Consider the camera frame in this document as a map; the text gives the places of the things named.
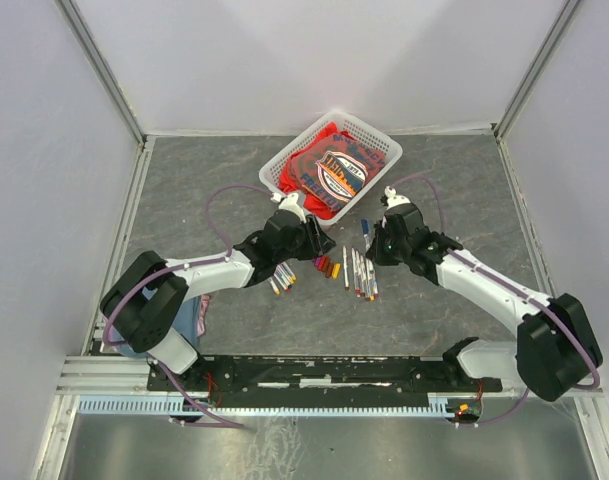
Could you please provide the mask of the pens pile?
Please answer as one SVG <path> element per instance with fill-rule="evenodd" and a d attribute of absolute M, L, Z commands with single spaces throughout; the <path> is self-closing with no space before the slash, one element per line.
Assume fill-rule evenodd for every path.
<path fill-rule="evenodd" d="M 274 292 L 279 295 L 281 291 L 290 292 L 295 285 L 296 276 L 286 263 L 280 263 L 276 266 L 271 285 L 274 287 Z"/>

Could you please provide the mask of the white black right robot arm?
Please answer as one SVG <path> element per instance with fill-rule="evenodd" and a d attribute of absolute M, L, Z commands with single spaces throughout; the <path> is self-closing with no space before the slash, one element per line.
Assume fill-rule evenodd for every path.
<path fill-rule="evenodd" d="M 490 268 L 454 239 L 431 230 L 414 204 L 385 212 L 373 227 L 367 257 L 459 294 L 512 334 L 510 342 L 466 341 L 441 367 L 443 382 L 462 391 L 478 377 L 516 380 L 545 401 L 568 390 L 595 389 L 603 363 L 582 303 L 538 292 Z"/>

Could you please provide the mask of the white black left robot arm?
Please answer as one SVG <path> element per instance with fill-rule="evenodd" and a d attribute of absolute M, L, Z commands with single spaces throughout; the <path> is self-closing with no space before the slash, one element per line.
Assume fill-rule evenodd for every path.
<path fill-rule="evenodd" d="M 116 330 L 134 352 L 164 365 L 181 389 L 196 389 L 205 368 L 197 348 L 173 326 L 182 305 L 203 294 L 255 286 L 279 264 L 312 260 L 335 246 L 314 216 L 279 210 L 261 230 L 221 254 L 171 260 L 146 251 L 102 298 L 105 331 Z"/>

